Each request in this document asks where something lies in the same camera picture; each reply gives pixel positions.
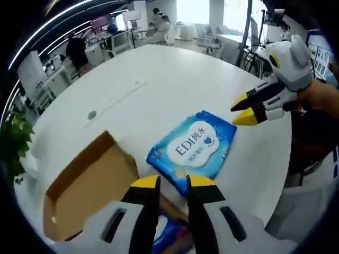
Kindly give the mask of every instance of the blue wrapper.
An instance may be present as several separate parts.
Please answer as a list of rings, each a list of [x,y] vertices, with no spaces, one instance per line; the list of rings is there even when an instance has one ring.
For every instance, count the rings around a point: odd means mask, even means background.
[[[188,233],[188,228],[178,225],[167,214],[160,212],[152,253],[156,254],[165,251],[176,240]]]
[[[237,127],[206,111],[188,117],[150,150],[146,161],[187,194],[187,174],[214,179]]]

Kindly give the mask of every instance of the human hand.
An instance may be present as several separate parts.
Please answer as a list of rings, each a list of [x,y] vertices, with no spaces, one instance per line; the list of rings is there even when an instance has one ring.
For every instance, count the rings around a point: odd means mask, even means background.
[[[298,101],[307,103],[314,110],[324,110],[335,118],[339,118],[339,91],[316,79],[305,89],[298,92]]]

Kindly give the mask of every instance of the window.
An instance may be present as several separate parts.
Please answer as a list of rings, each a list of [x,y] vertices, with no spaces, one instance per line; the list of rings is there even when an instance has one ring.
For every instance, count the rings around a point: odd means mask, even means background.
[[[243,35],[246,25],[248,0],[225,0],[224,6],[224,22],[230,34]],[[261,27],[262,12],[261,10],[267,11],[266,6],[261,0],[253,0],[252,2],[252,13],[251,17],[256,21],[258,30]],[[263,26],[263,33],[261,41],[264,41],[267,33],[267,25]]]
[[[210,0],[176,0],[177,20],[184,23],[208,24]]]

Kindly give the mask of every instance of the white round table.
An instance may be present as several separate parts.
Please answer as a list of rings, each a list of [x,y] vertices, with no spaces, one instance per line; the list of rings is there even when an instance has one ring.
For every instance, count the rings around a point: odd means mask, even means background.
[[[108,130],[136,160],[139,176],[157,173],[145,161],[151,147],[189,115],[206,110],[229,122],[230,107],[261,81],[219,59],[175,47],[147,45],[96,67],[47,108],[34,126],[31,151],[38,160],[34,190],[22,183],[19,199],[42,227],[44,193],[58,174],[92,140]],[[89,112],[96,110],[91,122]],[[240,126],[216,178],[232,204],[269,221],[281,195],[291,148],[291,120]],[[164,178],[161,191],[186,210],[184,199]]]

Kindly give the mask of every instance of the computer monitor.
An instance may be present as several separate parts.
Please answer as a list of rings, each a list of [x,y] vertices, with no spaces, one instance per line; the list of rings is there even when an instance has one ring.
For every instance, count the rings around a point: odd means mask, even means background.
[[[94,30],[109,24],[107,16],[98,17],[97,19],[91,20],[91,26]]]
[[[140,11],[127,11],[122,14],[123,21],[134,21],[141,19]]]
[[[118,27],[119,31],[126,30],[126,26],[125,26],[125,22],[123,20],[122,14],[119,14],[118,16],[116,16],[115,21],[117,22],[117,27]]]

